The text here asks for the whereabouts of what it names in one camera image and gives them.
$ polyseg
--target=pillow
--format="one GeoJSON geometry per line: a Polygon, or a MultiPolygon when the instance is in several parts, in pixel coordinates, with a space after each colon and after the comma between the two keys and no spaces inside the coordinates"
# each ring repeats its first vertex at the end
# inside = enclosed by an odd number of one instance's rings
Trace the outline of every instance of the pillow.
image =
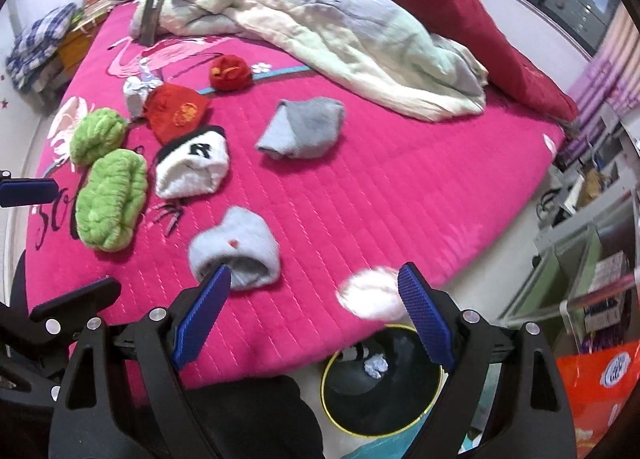
{"type": "Polygon", "coordinates": [[[146,161],[132,150],[117,149],[92,166],[78,193],[76,224],[85,246],[120,251],[129,246],[146,201],[146,161]]]}
{"type": "Polygon", "coordinates": [[[502,91],[563,123],[578,116],[575,102],[500,32],[479,0],[393,0],[430,33],[467,46],[502,91]]]}

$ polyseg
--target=crumpled duvet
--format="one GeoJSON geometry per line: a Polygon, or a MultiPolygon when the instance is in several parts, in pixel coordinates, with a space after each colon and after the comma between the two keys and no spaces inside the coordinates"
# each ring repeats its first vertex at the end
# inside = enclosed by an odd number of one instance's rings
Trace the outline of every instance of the crumpled duvet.
{"type": "Polygon", "coordinates": [[[484,108],[486,69],[391,0],[165,0],[160,27],[175,35],[257,36],[352,92],[418,119],[484,108]]]}

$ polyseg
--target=pink bedsheet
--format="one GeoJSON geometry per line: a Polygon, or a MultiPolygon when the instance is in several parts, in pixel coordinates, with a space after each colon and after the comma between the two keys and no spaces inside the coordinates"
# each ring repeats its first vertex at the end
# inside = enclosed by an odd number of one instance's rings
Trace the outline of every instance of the pink bedsheet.
{"type": "MultiPolygon", "coordinates": [[[[123,80],[108,76],[106,68],[119,49],[108,47],[126,34],[131,15],[131,6],[113,11],[68,96],[126,114],[123,80]]],[[[235,38],[211,51],[274,69],[300,65],[278,49],[235,38]]],[[[201,59],[167,67],[164,76],[201,59]]],[[[172,81],[206,88],[207,65],[172,81]]],[[[187,262],[191,239],[219,223],[229,206],[240,205],[260,214],[273,231],[282,277],[264,289],[232,294],[200,358],[182,373],[185,384],[274,375],[321,360],[380,327],[336,300],[336,287],[350,274],[415,261],[441,287],[506,228],[541,181],[554,156],[548,142],[559,145],[561,129],[494,88],[487,97],[481,116],[427,124],[367,102],[315,72],[213,96],[209,121],[226,129],[230,173],[219,192],[187,202],[169,238],[150,224],[156,213],[149,212],[126,250],[87,249],[71,238],[69,226],[80,173],[69,165],[55,172],[62,200],[42,207],[29,222],[30,306],[106,275],[123,285],[119,301],[104,313],[108,322],[132,321],[168,305],[181,288],[195,285],[187,262]],[[341,100],[347,111],[342,139],[329,154],[274,162],[254,149],[279,100],[316,96],[341,100]]],[[[144,147],[149,163],[159,149],[146,126],[130,131],[126,146],[144,147]]],[[[46,149],[41,170],[51,161],[46,149]]],[[[150,190],[153,179],[150,172],[150,190]]],[[[146,208],[159,202],[150,194],[146,208]]]]}

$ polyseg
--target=curtain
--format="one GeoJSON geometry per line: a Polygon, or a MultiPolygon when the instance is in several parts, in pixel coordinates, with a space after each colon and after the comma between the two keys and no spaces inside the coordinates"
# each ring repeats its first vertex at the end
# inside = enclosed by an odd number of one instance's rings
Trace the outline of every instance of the curtain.
{"type": "Polygon", "coordinates": [[[608,104],[622,118],[640,104],[640,34],[620,4],[602,45],[569,89],[580,110],[580,136],[565,146],[559,159],[570,165],[604,132],[600,109],[608,104]]]}

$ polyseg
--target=drawer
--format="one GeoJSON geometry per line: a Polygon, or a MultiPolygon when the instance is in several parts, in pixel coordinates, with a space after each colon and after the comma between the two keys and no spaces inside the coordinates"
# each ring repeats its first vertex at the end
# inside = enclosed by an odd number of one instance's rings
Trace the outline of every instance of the drawer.
{"type": "Polygon", "coordinates": [[[65,37],[58,48],[58,55],[67,73],[84,60],[103,22],[104,20],[96,25],[88,24],[84,31],[73,30],[65,37]]]}
{"type": "Polygon", "coordinates": [[[574,335],[572,327],[580,326],[584,312],[565,311],[563,317],[561,305],[586,293],[598,261],[623,250],[630,267],[638,265],[639,210],[634,192],[589,225],[540,253],[540,262],[499,317],[501,325],[520,328],[524,322],[533,321],[550,343],[559,341],[562,334],[571,335],[567,340],[574,349],[571,340],[582,341],[584,332],[574,335]]]}

